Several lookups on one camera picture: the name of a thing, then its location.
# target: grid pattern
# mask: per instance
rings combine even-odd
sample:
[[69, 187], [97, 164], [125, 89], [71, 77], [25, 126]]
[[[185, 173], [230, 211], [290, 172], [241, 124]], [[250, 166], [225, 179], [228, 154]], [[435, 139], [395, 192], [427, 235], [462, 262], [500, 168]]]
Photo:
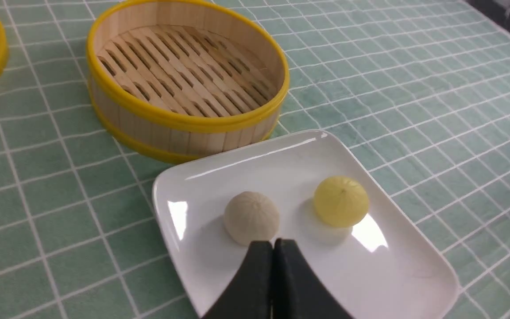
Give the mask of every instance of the grid pattern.
[[[510, 36], [462, 0], [216, 0], [285, 50], [273, 136], [338, 136], [447, 258], [448, 318], [510, 318]], [[152, 216], [169, 166], [106, 133], [85, 35], [111, 1], [0, 0], [0, 319], [194, 318]]]

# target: square plate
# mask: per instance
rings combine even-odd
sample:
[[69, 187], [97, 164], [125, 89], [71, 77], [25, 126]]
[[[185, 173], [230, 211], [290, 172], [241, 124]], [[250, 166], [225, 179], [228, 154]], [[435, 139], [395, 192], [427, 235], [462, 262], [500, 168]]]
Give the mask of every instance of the square plate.
[[[357, 180], [370, 211], [350, 229], [314, 216], [312, 196], [328, 176]], [[344, 144], [325, 131], [304, 131], [172, 167], [156, 178], [156, 217], [198, 315], [218, 299], [247, 248], [223, 226], [225, 206], [243, 191], [275, 202], [278, 237], [298, 242], [310, 267], [358, 319], [433, 319], [460, 287], [445, 259], [409, 222]]]

